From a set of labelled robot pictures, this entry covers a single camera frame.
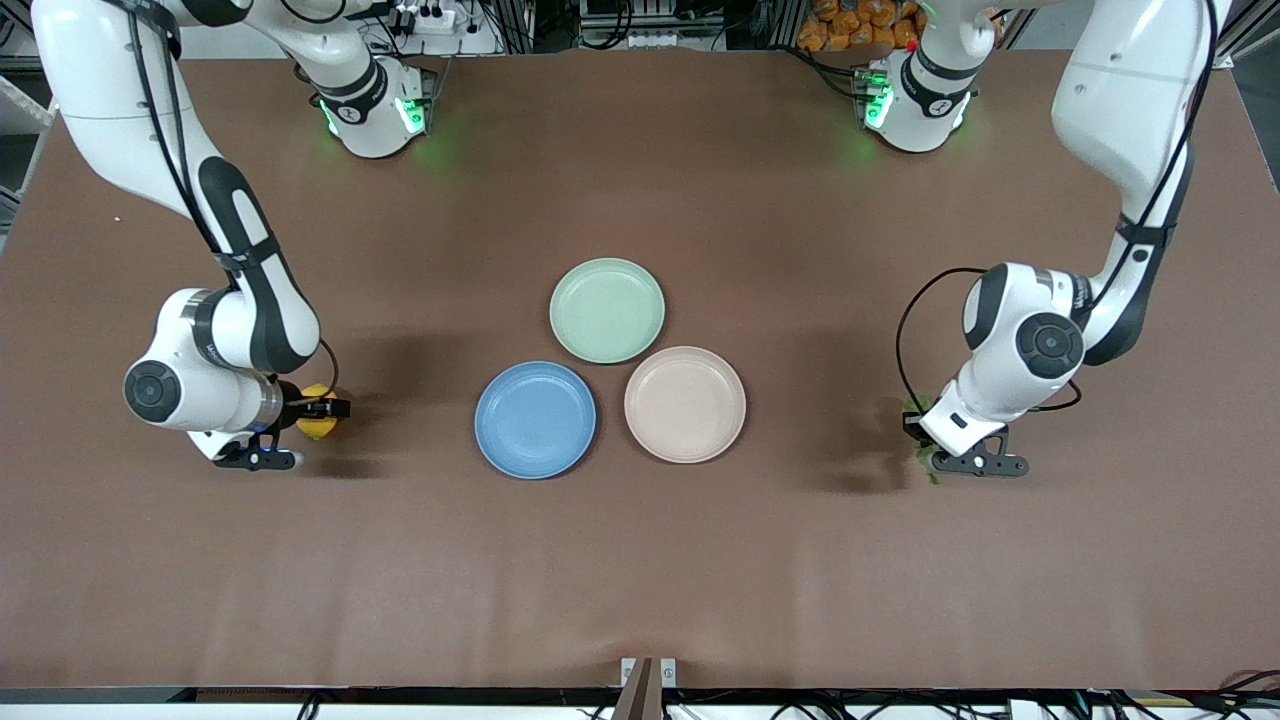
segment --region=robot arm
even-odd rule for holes
[[[1137,342],[1190,177],[1188,104],[1226,4],[1096,3],[1059,86],[1053,127],[1120,188],[1111,251],[1092,278],[1006,263],[973,287],[963,318],[973,356],[920,419],[952,456],[1043,402],[1082,364],[1101,365]]]
[[[191,218],[229,279],[169,297],[151,346],[125,375],[125,401],[151,424],[186,430],[215,464],[288,469],[298,456],[271,452],[279,430],[298,418],[344,416],[348,405],[305,398],[276,377],[311,357],[320,324],[248,182],[195,115],[172,56],[178,26],[250,22],[312,78],[343,82],[324,96],[358,108],[338,113],[339,137],[357,155],[388,154],[412,137],[388,76],[399,88],[416,70],[375,63],[346,20],[287,20],[251,1],[36,0],[32,18],[50,86],[90,167]],[[270,447],[260,446],[264,434]]]

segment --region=green led light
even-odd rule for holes
[[[329,108],[325,108],[324,100],[320,101],[320,110],[324,111],[325,119],[329,120],[329,132],[333,133],[334,137],[338,137],[338,126],[334,124],[333,115],[329,114]]]
[[[411,100],[406,102],[397,97],[396,109],[399,110],[401,119],[404,120],[404,129],[408,132],[416,135],[426,127],[426,123],[422,120],[422,109],[419,108],[416,101]]]
[[[867,105],[867,124],[873,128],[879,128],[884,124],[884,115],[888,114],[888,106],[892,104],[893,88],[884,88],[884,92],[879,97]]]

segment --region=wire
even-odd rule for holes
[[[938,281],[941,281],[942,278],[960,273],[970,273],[980,275],[986,272],[987,270],[982,270],[978,268],[951,268],[950,270],[942,270],[941,273],[933,275],[933,278],[931,278],[929,282],[924,283],[924,286],[920,290],[915,291],[915,295],[911,296],[911,300],[906,304],[906,309],[902,310],[902,316],[899,318],[897,320],[897,333],[893,336],[893,357],[897,360],[897,375],[902,378],[902,387],[906,388],[906,395],[911,398],[911,404],[915,405],[915,410],[922,415],[924,414],[924,405],[920,404],[920,398],[915,395],[915,388],[911,387],[911,382],[906,379],[906,366],[902,364],[902,328],[906,327],[906,319],[911,315],[911,310],[915,307],[915,304],[919,302],[920,299],[924,297],[924,293],[928,292],[929,288],[937,284]],[[1066,410],[1068,407],[1074,407],[1079,405],[1080,401],[1084,400],[1084,393],[1080,391],[1080,386],[1075,384],[1075,380],[1066,380],[1066,384],[1071,388],[1073,392],[1075,392],[1075,397],[1059,405],[1038,405],[1036,407],[1029,407],[1027,411],[1053,413],[1056,410]],[[937,700],[932,700],[928,696],[920,693],[916,693],[915,697],[922,698],[924,700],[924,702],[928,702],[941,710],[941,706],[938,705]],[[987,719],[998,717],[998,715],[991,712],[978,712],[972,707],[966,710],[975,717],[987,717]]]
[[[1038,9],[1039,8],[1032,8],[1030,10],[1027,10],[1027,17],[1023,18],[1023,23],[1018,26],[1018,31],[1014,33],[1014,36],[1006,40],[1004,45],[1001,45],[1001,49],[1004,50],[1014,49],[1014,44],[1016,44],[1019,40],[1023,38],[1023,33],[1027,32],[1027,26],[1032,24],[1032,18],[1036,17],[1036,10]]]
[[[302,13],[294,10],[293,5],[289,5],[288,0],[280,0],[280,5],[284,5],[284,9],[288,10],[289,14],[293,15],[294,18],[298,18],[300,20],[305,23],[311,23],[314,26],[323,26],[325,23],[332,23],[333,20],[337,20],[343,15],[343,13],[347,12],[347,0],[342,0],[342,4],[338,5],[338,9],[334,12],[334,14],[329,15],[328,18],[320,18],[320,19],[308,18]]]
[[[1112,694],[1115,697],[1120,698],[1121,702],[1126,702],[1130,706],[1138,708],[1138,712],[1142,712],[1149,720],[1165,720],[1160,715],[1156,715],[1155,712],[1152,712],[1151,710],[1148,710],[1147,706],[1144,706],[1140,702],[1133,700],[1133,697],[1129,693],[1124,692],[1124,691],[1112,691]]]
[[[311,402],[312,400],[320,400],[320,398],[328,396],[330,392],[334,392],[335,389],[338,389],[338,356],[334,355],[333,348],[329,347],[329,343],[325,342],[324,338],[320,338],[320,347],[323,347],[324,351],[329,354],[329,364],[333,366],[333,377],[329,379],[329,387],[324,388],[324,392],[321,392],[320,395],[314,395],[314,396],[310,396],[310,397],[302,397],[302,398],[298,398],[298,400],[294,400],[294,401],[291,401],[291,402],[285,402],[285,405],[288,405],[291,407],[296,407],[298,405],[306,405],[307,402]]]
[[[591,50],[611,50],[627,38],[627,33],[631,32],[632,13],[635,9],[631,6],[631,0],[617,0],[617,4],[618,22],[614,24],[613,32],[609,33],[609,38],[599,45],[580,38],[582,47],[590,47]],[[623,13],[626,13],[626,27],[622,27]]]
[[[502,44],[504,45],[503,51],[512,54],[513,53],[512,49],[520,46],[520,44],[516,42],[512,37],[520,37],[520,31],[502,22],[498,18],[497,13],[492,8],[489,8],[489,5],[480,3],[480,9],[484,10],[485,17],[489,18],[490,31],[493,31],[493,36],[500,40]],[[502,35],[498,35],[498,29],[502,29]],[[511,36],[508,33],[515,33],[515,36]]]
[[[1073,392],[1075,392],[1075,397],[1068,400],[1066,402],[1061,402],[1059,405],[1038,405],[1028,410],[1028,413],[1052,413],[1055,410],[1066,410],[1068,407],[1074,407],[1079,405],[1080,401],[1084,400],[1084,393],[1080,392],[1080,386],[1075,384],[1075,380],[1066,380],[1066,384],[1068,387],[1071,388]]]
[[[338,697],[333,694],[333,691],[312,691],[302,702],[302,707],[298,708],[298,720],[315,720],[316,715],[320,714],[320,701],[324,700],[325,696],[328,696],[330,701],[338,700]]]
[[[771,45],[769,50],[782,50],[787,55],[791,55],[792,58],[795,58],[795,59],[800,60],[801,63],[804,63],[804,64],[809,65],[810,68],[813,68],[814,72],[818,73],[818,77],[822,78],[822,82],[824,82],[827,85],[827,87],[829,87],[836,95],[840,95],[842,97],[847,97],[850,100],[870,100],[870,99],[876,97],[874,95],[872,95],[869,92],[850,92],[849,90],[845,90],[844,87],[840,87],[838,85],[836,85],[828,77],[828,74],[832,74],[832,76],[850,78],[850,77],[854,77],[854,70],[845,69],[845,68],[837,68],[835,65],[827,65],[824,63],[819,63],[812,55],[801,53],[800,50],[796,50],[795,47],[791,47],[790,45]]]
[[[790,45],[771,45],[768,50],[782,50],[783,53],[791,55],[792,58],[800,60],[801,63],[809,65],[810,68],[822,72],[831,73],[840,77],[854,77],[854,70],[849,68],[837,68],[836,65],[828,65],[826,63],[818,61],[812,54],[801,53]]]
[[[788,702],[788,703],[783,705],[782,707],[780,707],[773,714],[773,716],[769,717],[769,720],[778,720],[778,717],[781,717],[782,714],[786,712],[787,710],[799,710],[800,712],[804,712],[805,716],[809,717],[809,720],[818,720],[818,716],[814,715],[813,712],[809,712],[808,707],[804,707],[803,705],[796,705],[794,702]]]
[[[719,42],[719,38],[721,38],[722,35],[724,35],[726,32],[728,32],[728,31],[731,31],[733,28],[742,27],[742,26],[745,26],[749,22],[751,22],[751,18],[742,18],[742,19],[737,20],[736,23],[731,24],[731,26],[721,26],[721,31],[717,32],[716,37],[712,38],[712,50],[716,50],[716,44]],[[728,50],[728,40],[727,38],[724,40],[724,50]]]
[[[1183,126],[1183,132],[1178,137],[1178,143],[1174,145],[1174,152],[1169,156],[1169,164],[1165,165],[1164,174],[1160,176],[1160,182],[1156,183],[1155,191],[1151,193],[1151,200],[1147,201],[1146,209],[1142,211],[1142,217],[1138,218],[1138,227],[1144,227],[1147,219],[1151,218],[1152,210],[1156,209],[1156,201],[1160,199],[1160,193],[1165,191],[1165,186],[1169,183],[1169,178],[1174,174],[1174,167],[1178,165],[1178,159],[1187,147],[1187,141],[1190,140],[1192,128],[1196,126],[1196,117],[1199,115],[1201,104],[1204,100],[1204,91],[1208,90],[1208,76],[1213,69],[1213,58],[1217,56],[1217,8],[1213,5],[1213,0],[1204,0],[1204,5],[1208,6],[1208,53],[1204,58],[1204,69],[1201,70],[1199,79],[1196,82],[1196,88],[1192,91],[1190,105],[1187,111],[1187,124]],[[1115,284],[1116,278],[1120,277],[1120,270],[1124,269],[1124,264],[1129,260],[1129,254],[1133,252],[1133,243],[1126,243],[1124,252],[1120,254],[1120,260],[1116,261],[1115,268],[1111,269],[1111,274],[1107,275],[1106,282],[1102,284],[1102,290],[1085,302],[1079,313],[1085,315],[1097,309],[1102,299],[1106,297],[1111,286]]]
[[[911,382],[906,379],[906,368],[902,366],[902,328],[906,327],[906,318],[910,316],[911,309],[915,307],[915,304],[919,302],[922,297],[924,297],[924,293],[928,292],[929,288],[937,284],[938,281],[941,281],[942,278],[960,273],[970,273],[980,275],[986,272],[987,270],[983,270],[980,268],[951,268],[950,270],[942,270],[941,273],[933,275],[933,278],[929,282],[924,283],[924,287],[915,291],[915,295],[911,297],[910,302],[906,304],[906,309],[902,310],[902,316],[899,318],[897,320],[897,333],[893,336],[893,356],[897,359],[897,375],[902,378],[902,387],[906,388],[906,395],[911,397],[911,402],[915,405],[915,410],[919,411],[922,415],[924,414],[924,405],[920,405],[920,398],[915,396],[915,389],[911,388]],[[863,720],[869,720],[869,717],[870,716],[868,715],[868,717],[864,717]]]
[[[151,118],[151,128],[155,132],[156,143],[160,146],[160,155],[164,158],[165,167],[169,169],[169,177],[173,178],[173,182],[178,190],[178,196],[182,199],[183,205],[187,208],[187,214],[191,215],[191,220],[196,224],[196,229],[198,229],[201,237],[204,237],[205,245],[209,246],[209,250],[211,252],[221,252],[221,247],[218,246],[218,241],[214,240],[212,234],[209,231],[209,225],[205,223],[205,218],[200,211],[200,208],[196,205],[196,199],[191,192],[189,176],[178,174],[178,168],[174,165],[173,156],[169,154],[169,141],[165,140],[164,127],[160,124],[160,113],[156,109],[155,95],[151,92],[151,78],[150,74],[147,73],[146,58],[143,58],[142,55],[142,37],[138,33],[138,17],[133,14],[129,14],[129,42],[133,46],[133,63],[138,70],[138,79],[142,82],[142,97],[146,100],[147,104],[147,114]],[[165,54],[165,59],[168,60],[169,59],[168,50],[161,47],[160,51]],[[183,135],[182,111],[178,108],[178,94],[174,90],[173,76],[172,76],[173,73],[172,60],[169,60],[166,68],[170,79],[169,97],[170,101],[173,102],[174,127],[178,132],[179,152],[182,152],[183,155],[182,156],[183,168],[186,168],[187,158],[186,158],[186,141],[182,140]]]
[[[1262,670],[1260,673],[1249,675],[1248,678],[1244,678],[1243,680],[1231,683],[1230,685],[1222,685],[1221,688],[1217,689],[1217,692],[1229,693],[1229,692],[1242,691],[1252,685],[1253,683],[1257,683],[1258,680],[1266,680],[1267,678],[1276,678],[1276,676],[1280,676],[1280,670]]]
[[[401,53],[399,42],[396,42],[396,36],[392,35],[392,28],[387,27],[387,20],[384,20],[378,13],[374,14],[374,19],[378,20],[378,24],[383,26],[383,32],[387,33],[387,40],[392,44],[392,56],[397,59],[403,58],[404,54]]]

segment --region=brown tabletop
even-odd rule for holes
[[[461,60],[434,136],[374,161],[287,63],[184,63],[357,402],[328,441],[288,433],[292,474],[214,469],[131,416],[160,304],[220,275],[56,127],[0,261],[0,683],[590,685],[652,653],[689,685],[1206,687],[1280,665],[1280,201],[1229,76],[1142,342],[1014,425],[1032,475],[933,487],[897,427],[893,329],[925,279],[1102,263],[1119,197],[1053,136],[1065,60],[996,54],[923,156],[782,55]],[[605,255],[662,283],[655,347],[740,372],[721,459],[648,456],[636,363],[554,341],[557,279]],[[966,288],[908,328],[919,388],[966,356]],[[540,483],[472,439],[485,383],[530,359],[600,410]]]

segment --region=metal frame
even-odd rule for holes
[[[527,55],[534,51],[534,4],[525,0],[493,0],[494,17],[516,41],[515,47],[504,47],[508,55]]]
[[[1274,40],[1280,31],[1271,31],[1261,38],[1251,36],[1271,17],[1280,12],[1280,0],[1249,0],[1233,5],[1217,40],[1217,65],[1230,67],[1233,56],[1247,55]]]

